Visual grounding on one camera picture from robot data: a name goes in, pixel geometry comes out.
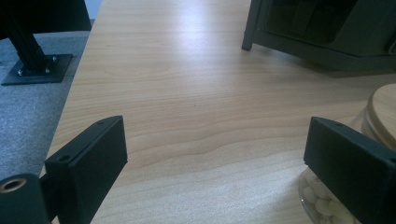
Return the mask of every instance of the black monitor stand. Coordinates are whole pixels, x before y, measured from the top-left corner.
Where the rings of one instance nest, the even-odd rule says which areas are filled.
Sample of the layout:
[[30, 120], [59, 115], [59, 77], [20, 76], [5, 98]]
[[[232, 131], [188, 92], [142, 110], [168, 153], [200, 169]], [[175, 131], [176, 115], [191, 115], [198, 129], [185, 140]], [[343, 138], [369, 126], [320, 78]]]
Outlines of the black monitor stand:
[[1, 85], [62, 82], [73, 55], [45, 55], [33, 33], [76, 30], [91, 30], [84, 1], [0, 1], [0, 38], [8, 37], [20, 57]]
[[73, 55], [45, 55], [33, 34], [23, 29], [10, 11], [1, 8], [3, 29], [20, 56], [20, 60], [1, 84], [7, 86], [62, 82]]

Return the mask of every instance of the hole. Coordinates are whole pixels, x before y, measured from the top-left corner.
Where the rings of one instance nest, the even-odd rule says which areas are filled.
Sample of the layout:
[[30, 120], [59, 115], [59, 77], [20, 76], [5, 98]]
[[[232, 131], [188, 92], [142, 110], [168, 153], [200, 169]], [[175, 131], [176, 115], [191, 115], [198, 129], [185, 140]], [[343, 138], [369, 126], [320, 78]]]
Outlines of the hole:
[[9, 180], [8, 182], [0, 186], [0, 193], [9, 193], [11, 191], [20, 189], [23, 185], [26, 184], [26, 182], [26, 179], [23, 178]]
[[61, 158], [58, 159], [58, 161], [67, 161], [69, 160], [69, 156], [62, 156]]

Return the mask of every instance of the black cabinet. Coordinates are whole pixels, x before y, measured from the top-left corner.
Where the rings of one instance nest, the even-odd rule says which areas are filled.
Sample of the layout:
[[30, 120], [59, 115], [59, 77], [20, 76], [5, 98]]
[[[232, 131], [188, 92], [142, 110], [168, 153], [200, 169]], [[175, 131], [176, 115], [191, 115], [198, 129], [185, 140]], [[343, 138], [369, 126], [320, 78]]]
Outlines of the black cabinet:
[[394, 0], [252, 0], [242, 49], [263, 45], [339, 70], [396, 68]]

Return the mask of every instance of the wooden desk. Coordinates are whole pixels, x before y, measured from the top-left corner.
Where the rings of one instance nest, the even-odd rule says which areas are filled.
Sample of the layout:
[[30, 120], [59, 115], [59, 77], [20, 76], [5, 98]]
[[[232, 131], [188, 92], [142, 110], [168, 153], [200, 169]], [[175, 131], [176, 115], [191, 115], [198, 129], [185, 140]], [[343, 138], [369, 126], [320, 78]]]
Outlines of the wooden desk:
[[124, 116], [129, 163], [93, 223], [309, 223], [311, 116], [348, 123], [396, 74], [243, 51], [249, 4], [104, 0], [49, 153]]

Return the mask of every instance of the black plastic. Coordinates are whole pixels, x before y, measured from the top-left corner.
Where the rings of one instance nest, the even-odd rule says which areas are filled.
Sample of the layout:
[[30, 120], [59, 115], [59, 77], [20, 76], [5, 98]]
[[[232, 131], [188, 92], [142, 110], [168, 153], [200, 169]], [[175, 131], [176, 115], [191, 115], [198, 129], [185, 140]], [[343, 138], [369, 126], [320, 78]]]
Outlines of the black plastic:
[[0, 181], [0, 223], [48, 223], [38, 176], [14, 175]]
[[49, 157], [40, 179], [0, 181], [0, 223], [90, 223], [126, 162], [122, 117], [102, 119]]
[[361, 223], [396, 223], [395, 151], [341, 123], [312, 118], [304, 161]]
[[90, 223], [127, 162], [122, 117], [93, 124], [46, 162], [57, 181], [62, 223]]
[[395, 69], [395, 21], [393, 0], [252, 0], [242, 49], [255, 43], [345, 71]]

